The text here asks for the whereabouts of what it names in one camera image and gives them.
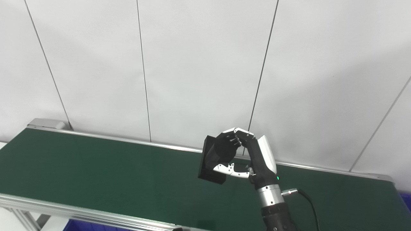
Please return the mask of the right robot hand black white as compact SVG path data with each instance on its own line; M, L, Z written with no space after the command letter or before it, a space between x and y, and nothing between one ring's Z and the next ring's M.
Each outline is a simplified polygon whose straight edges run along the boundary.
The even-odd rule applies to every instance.
M230 164L240 146L248 150L250 157L246 172L237 172ZM233 177L248 178L255 190L278 184L276 163L265 136L257 139L253 133L241 128L226 130L215 138L206 159L208 169Z

